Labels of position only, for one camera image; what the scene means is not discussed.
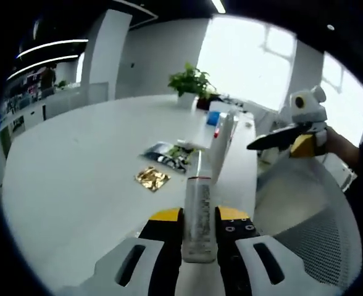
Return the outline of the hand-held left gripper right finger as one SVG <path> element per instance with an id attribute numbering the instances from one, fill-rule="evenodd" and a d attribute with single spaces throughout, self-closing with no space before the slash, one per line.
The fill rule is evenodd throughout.
<path id="1" fill-rule="evenodd" d="M 247 213 L 218 206 L 215 228 L 226 295 L 309 295 L 311 277 L 300 257 L 261 236 Z"/>

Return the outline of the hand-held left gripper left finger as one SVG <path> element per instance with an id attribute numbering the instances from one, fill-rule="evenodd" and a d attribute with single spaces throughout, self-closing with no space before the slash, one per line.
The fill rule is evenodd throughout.
<path id="1" fill-rule="evenodd" d="M 91 277 L 60 295 L 174 295 L 182 263 L 183 209 L 148 219 L 138 237 L 124 239 L 100 258 Z"/>

